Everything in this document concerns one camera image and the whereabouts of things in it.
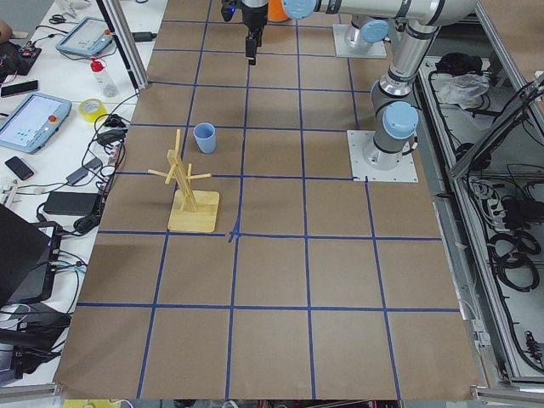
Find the blue cup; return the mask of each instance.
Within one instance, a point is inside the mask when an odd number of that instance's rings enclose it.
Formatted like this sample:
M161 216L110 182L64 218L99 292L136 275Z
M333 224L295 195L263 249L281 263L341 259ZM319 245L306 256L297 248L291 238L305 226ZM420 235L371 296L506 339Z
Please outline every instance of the blue cup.
M217 138L215 137L215 127L211 123L199 123L193 129L193 135L202 153L213 153Z

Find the red bottle cap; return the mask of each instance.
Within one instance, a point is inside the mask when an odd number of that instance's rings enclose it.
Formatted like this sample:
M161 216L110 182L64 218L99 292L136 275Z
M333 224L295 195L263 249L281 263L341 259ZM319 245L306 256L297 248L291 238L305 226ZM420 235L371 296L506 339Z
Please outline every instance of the red bottle cap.
M101 72L105 68L96 57L91 57L91 61L93 61L91 62L91 70L93 70L93 72Z

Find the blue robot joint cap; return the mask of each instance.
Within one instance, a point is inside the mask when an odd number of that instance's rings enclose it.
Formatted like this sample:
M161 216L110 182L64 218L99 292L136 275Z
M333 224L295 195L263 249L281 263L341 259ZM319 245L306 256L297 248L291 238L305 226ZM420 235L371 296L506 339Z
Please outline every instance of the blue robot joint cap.
M416 108L407 102L393 102L382 118L383 128L393 139L406 140L416 131L419 115Z
M378 43L388 35L389 24L385 20L373 20L363 25L361 31L367 43Z
M317 0L282 0L283 11L294 20L305 19L315 11Z

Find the white desk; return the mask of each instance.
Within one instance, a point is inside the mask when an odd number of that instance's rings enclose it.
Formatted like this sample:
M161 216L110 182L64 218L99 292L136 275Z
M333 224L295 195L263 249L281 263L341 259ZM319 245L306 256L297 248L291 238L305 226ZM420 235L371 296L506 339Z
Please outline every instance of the white desk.
M122 9L126 15L127 22L132 31L151 31L158 32L162 21L162 14L167 4L167 0L150 0L147 3L136 3L133 0L122 0ZM41 24L51 26L48 18L52 14L59 14L60 10L54 3L51 9L46 13ZM93 16L101 18L96 2L84 9L78 10L78 17ZM54 25L61 30L69 31L73 25L61 24ZM47 28L38 28L31 40L36 40L47 36L49 33L55 33L56 30ZM59 98L68 99L72 102L71 113L65 122L61 125L59 131L33 155L25 154L17 150L11 150L0 146L0 177L9 177L14 179L14 175L3 164L12 156L19 156L34 170L35 175L25 182L19 182L20 185L28 184L51 184L65 181L65 177L81 166L82 155L87 149L88 142L94 135L92 123L86 122L77 111L79 103L85 99L98 98L104 101L108 112L111 112L118 103L130 97L135 93L133 85L130 82L125 66L122 63L121 56L117 51L115 54L105 57L107 71L113 78L119 94L112 98L106 98L100 91L98 83L93 77L89 67L88 60L70 60L62 56L56 49L55 44L61 39L60 36L47 38L37 43L42 48L42 53L32 67L28 76L18 76L13 83L30 81L37 79L39 81L39 92L50 94ZM137 48L140 57L147 66L153 50L153 42L139 42ZM114 46L109 46L105 54L113 51ZM11 112L25 97L17 95L0 99L0 112ZM124 103L117 111L120 116L130 120L137 97L131 98ZM95 144L93 152L99 156L103 162L107 161L107 155L102 147ZM83 184L89 180L85 178L80 182ZM85 187L63 188L62 190L76 190L80 192L95 192L94 181ZM32 189L26 189L25 192L32 192ZM47 195L18 195L11 206L11 209L29 222L36 222L36 208L47 198ZM47 216L63 228L72 230L72 224L77 217L68 216ZM93 249L94 239L97 229L94 229L83 237L65 238L62 241L61 248L68 252L75 253L79 257L88 260ZM66 311L70 306L77 289L76 272L60 273L55 277L53 294L45 302L48 306L59 311ZM24 375L21 380L10 383L8 386L25 386L51 383L54 373L59 364L59 358L42 364L32 375Z

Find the smartphone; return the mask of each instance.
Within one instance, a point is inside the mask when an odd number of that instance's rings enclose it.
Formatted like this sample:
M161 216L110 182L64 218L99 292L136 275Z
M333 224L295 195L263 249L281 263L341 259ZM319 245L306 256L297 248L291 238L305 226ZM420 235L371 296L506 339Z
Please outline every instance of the smartphone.
M23 83L16 83L15 85L3 85L0 88L0 96L2 98L6 96L13 96L18 94L24 94L26 92L37 91L37 80Z
M8 166L8 169L14 172L21 180L27 180L34 175L34 172L17 156L13 156L5 163L6 166Z

